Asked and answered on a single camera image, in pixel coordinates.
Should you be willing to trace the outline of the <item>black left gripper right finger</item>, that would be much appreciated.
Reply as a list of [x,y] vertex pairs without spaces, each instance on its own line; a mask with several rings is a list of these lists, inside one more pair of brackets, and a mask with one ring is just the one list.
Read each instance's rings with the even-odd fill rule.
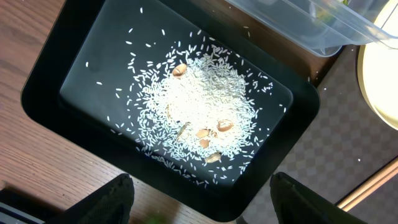
[[279,224],[366,224],[284,172],[272,175],[270,188]]

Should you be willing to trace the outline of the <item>wooden chopstick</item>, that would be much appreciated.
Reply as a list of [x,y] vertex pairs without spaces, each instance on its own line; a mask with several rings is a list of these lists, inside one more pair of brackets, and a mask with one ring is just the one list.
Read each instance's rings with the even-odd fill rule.
[[397,157],[346,196],[337,207],[348,212],[397,175]]

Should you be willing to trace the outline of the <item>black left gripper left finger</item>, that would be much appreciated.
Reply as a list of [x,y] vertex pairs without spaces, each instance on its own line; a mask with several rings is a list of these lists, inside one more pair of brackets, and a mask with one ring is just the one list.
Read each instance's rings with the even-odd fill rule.
[[120,174],[46,224],[128,224],[134,203],[134,183]]

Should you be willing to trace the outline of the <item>pile of white rice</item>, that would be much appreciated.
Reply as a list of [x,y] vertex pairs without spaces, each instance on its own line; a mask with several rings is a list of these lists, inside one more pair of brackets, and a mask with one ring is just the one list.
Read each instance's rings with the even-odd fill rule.
[[107,2],[82,48],[86,114],[197,185],[243,175],[292,103],[283,85],[159,2]]

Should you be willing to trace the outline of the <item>yellow plate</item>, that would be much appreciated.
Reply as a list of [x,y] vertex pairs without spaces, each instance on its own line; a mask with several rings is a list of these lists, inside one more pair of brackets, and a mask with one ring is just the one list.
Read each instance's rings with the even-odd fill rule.
[[391,37],[360,46],[358,83],[372,111],[397,129],[397,0],[388,1],[374,23]]

